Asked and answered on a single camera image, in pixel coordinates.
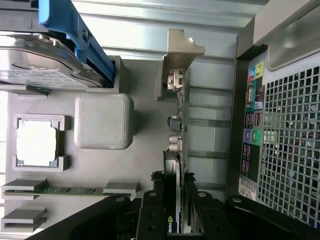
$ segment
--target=ventilation grille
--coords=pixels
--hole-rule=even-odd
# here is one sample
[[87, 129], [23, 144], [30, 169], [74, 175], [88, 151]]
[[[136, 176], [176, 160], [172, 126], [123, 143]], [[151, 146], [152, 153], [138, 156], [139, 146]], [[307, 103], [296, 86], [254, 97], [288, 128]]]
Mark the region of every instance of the ventilation grille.
[[268, 83], [258, 197], [320, 228], [319, 67]]

